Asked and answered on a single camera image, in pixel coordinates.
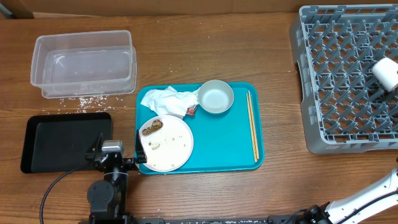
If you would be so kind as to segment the wooden chopstick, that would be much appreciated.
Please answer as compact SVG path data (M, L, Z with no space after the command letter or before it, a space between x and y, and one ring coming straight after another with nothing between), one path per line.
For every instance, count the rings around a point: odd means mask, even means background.
M254 114L252 111L252 102L251 102L251 93L248 91L246 93L247 105L248 105L248 116L250 122L250 129L251 129L251 139L252 139L252 149L254 154L254 162L256 163L258 160L257 156L257 144L256 144L256 134L255 134L255 125L254 125Z
M258 142L257 142L257 133L256 133L256 124L254 120L254 111L253 111L253 104L252 104L252 97L251 92L248 91L248 110L249 116L251 120L251 132L252 132L252 143L254 148L254 157L255 162L259 160L259 149L258 149Z

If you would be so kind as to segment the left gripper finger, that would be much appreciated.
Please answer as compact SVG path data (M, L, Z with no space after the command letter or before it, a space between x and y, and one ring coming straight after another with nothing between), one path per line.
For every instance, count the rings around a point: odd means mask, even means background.
M144 148L141 143L141 139L139 136L139 130L136 131L136 139L135 139L135 153L136 153L136 163L143 164L147 162L147 157L144 152Z
M100 132L97 135L94 143L88 148L88 153L94 153L94 152L100 150L102 147L102 143L103 143L103 133Z

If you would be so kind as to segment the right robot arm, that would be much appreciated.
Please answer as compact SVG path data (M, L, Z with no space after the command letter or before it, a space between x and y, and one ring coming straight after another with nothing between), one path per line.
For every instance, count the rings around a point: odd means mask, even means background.
M359 223L395 205L397 205L397 168L350 197L308 209L294 222Z

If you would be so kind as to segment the white cup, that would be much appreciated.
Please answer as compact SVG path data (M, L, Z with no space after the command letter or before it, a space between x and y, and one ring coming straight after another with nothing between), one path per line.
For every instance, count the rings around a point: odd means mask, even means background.
M373 66L371 71L388 92L392 92L397 88L397 62L384 57Z

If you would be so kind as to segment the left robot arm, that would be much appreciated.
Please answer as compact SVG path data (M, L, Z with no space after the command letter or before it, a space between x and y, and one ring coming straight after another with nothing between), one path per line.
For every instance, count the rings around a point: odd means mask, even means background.
M87 191L90 204L90 223L137 223L134 215L126 211L129 171L138 170L147 162L139 134L135 141L136 156L124 158L121 140L104 140L99 134L87 150L89 165L103 172L103 180L94 182Z

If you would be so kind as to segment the white round plate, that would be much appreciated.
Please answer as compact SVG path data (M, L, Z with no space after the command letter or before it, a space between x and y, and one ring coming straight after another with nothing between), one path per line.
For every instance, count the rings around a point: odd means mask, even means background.
M163 127L148 135L142 130L159 119ZM194 140L189 126L182 119L172 115L161 115L146 121L139 129L147 162L143 165L155 172L171 172L183 166L190 158Z

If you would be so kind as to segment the grey bowl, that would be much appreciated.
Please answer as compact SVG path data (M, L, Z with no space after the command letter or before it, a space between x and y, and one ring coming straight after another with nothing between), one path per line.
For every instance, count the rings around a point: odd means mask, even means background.
M228 111L234 102L234 92L229 84L221 80L210 80L198 89L199 105L207 112L220 114Z

